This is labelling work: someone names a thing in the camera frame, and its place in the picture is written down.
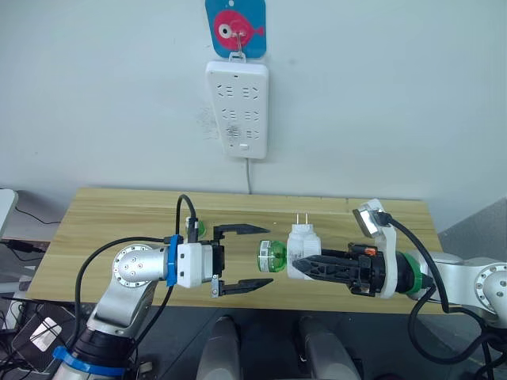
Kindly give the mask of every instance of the white power strip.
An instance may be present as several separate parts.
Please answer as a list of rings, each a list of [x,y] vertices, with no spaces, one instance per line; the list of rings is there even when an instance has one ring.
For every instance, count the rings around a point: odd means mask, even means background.
[[[265,65],[211,61],[206,78],[225,154],[265,158],[268,151],[268,78]]]

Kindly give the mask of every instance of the wall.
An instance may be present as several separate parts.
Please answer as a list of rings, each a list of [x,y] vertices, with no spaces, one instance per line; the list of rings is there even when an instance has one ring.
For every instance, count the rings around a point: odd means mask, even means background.
[[[254,192],[424,199],[438,230],[505,194],[505,1],[266,3]],[[20,207],[61,218],[80,186],[246,190],[206,94],[204,0],[0,1],[0,56],[0,187]],[[6,233],[42,234],[27,220]]]

